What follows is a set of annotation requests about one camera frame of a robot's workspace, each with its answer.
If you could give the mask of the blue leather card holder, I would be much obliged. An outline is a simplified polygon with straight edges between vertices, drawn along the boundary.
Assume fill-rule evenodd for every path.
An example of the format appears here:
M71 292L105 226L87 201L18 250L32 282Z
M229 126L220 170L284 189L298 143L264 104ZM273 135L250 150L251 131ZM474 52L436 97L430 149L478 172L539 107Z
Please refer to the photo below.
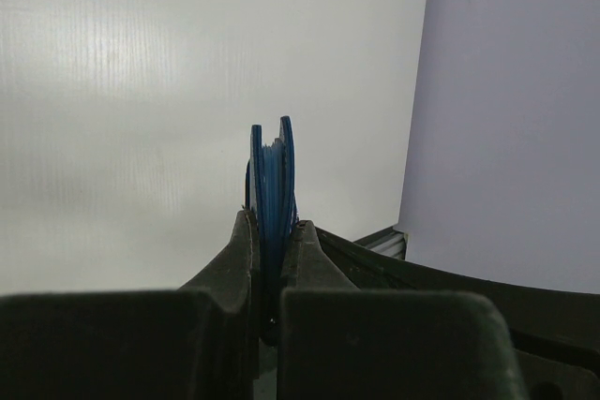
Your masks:
M266 145L262 127L250 132L245 180L245 207L256 218L262 272L262 321L272 326L278 316L280 277L298 212L295 199L295 154L291 118L279 120L279 135Z

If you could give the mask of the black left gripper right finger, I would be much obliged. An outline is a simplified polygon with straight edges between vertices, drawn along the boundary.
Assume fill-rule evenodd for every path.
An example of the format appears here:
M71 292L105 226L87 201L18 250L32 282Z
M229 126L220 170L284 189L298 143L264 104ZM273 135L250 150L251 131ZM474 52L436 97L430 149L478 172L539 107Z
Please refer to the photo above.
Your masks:
M595 399L599 298L450 274L303 221L284 266L282 399Z

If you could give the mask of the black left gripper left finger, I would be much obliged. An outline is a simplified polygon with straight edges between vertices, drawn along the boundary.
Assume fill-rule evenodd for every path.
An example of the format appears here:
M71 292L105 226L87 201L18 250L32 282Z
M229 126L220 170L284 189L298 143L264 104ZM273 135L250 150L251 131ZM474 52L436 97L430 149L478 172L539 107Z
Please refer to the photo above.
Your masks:
M178 289L1 299L5 399L249 399L259 363L256 220Z

